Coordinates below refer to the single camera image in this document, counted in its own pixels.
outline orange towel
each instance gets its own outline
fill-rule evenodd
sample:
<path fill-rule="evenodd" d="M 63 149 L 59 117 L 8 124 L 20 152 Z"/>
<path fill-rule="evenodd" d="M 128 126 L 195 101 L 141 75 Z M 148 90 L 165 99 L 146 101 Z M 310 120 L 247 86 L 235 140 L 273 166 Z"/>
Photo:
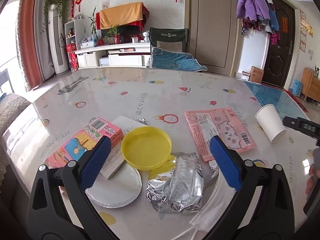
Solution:
<path fill-rule="evenodd" d="M 100 28 L 121 26 L 142 20 L 142 2 L 123 4 L 100 11 Z"/>

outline orange curtain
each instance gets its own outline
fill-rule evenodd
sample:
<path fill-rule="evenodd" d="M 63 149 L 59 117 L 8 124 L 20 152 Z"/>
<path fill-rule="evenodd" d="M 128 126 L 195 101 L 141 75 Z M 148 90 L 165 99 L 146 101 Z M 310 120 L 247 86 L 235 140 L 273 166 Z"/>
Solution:
<path fill-rule="evenodd" d="M 35 0 L 22 0 L 18 21 L 21 67 L 23 68 L 30 89 L 43 83 L 34 39 L 34 6 Z"/>

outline white air conditioner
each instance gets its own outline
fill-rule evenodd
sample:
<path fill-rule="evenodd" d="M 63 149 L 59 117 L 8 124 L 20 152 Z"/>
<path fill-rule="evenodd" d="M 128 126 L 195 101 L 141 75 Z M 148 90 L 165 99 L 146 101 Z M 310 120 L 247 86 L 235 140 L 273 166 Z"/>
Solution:
<path fill-rule="evenodd" d="M 48 13 L 49 43 L 52 55 L 53 66 L 56 74 L 60 74 L 69 69 L 65 44 L 62 38 L 63 24 L 62 19 L 58 16 L 55 5 L 51 5 Z"/>

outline curtain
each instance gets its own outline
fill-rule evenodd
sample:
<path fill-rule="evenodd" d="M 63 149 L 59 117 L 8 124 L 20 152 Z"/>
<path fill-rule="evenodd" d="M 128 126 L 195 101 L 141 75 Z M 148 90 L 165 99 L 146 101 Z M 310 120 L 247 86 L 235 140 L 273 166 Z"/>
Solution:
<path fill-rule="evenodd" d="M 37 87 L 55 73 L 43 9 L 44 0 L 20 0 L 16 41 L 26 91 Z"/>

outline blue cutting mat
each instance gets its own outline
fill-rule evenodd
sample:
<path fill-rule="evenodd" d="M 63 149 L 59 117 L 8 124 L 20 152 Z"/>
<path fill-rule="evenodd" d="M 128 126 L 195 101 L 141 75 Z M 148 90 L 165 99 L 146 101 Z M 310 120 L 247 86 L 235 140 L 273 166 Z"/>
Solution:
<path fill-rule="evenodd" d="M 285 116 L 308 119 L 303 110 L 285 91 L 262 84 L 252 82 L 245 83 L 257 98 L 261 106 L 273 104 L 281 119 Z"/>

